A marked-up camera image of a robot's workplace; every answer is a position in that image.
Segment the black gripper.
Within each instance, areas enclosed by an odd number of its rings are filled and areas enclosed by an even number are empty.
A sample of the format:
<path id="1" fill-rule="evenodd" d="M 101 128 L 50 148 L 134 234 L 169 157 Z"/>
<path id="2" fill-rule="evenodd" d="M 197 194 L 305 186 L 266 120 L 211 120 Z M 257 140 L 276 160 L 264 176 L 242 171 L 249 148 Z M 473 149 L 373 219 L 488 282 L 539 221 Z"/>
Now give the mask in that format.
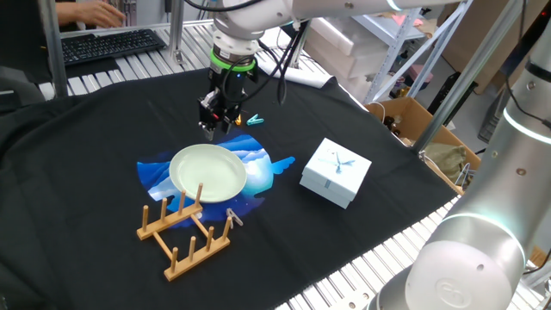
<path id="1" fill-rule="evenodd" d="M 245 83 L 257 82 L 255 71 L 237 72 L 231 71 L 229 77 L 224 80 L 226 71 L 220 73 L 209 71 L 210 91 L 203 98 L 199 99 L 200 120 L 199 127 L 203 130 L 205 137 L 212 141 L 217 126 L 218 116 L 224 115 L 221 122 L 221 130 L 229 133 L 235 121 L 240 116 L 242 103 L 234 102 L 234 99 L 244 100 L 247 96 Z"/>

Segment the bare person hand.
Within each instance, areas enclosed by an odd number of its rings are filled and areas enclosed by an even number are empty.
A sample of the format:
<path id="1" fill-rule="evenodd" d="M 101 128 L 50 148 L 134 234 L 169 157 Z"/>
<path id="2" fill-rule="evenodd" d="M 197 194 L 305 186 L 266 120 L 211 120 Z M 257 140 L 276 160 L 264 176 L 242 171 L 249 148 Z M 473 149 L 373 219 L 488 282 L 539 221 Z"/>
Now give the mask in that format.
<path id="1" fill-rule="evenodd" d="M 78 22 L 100 28 L 118 28 L 126 17 L 118 9 L 103 1 L 78 3 L 76 7 Z"/>

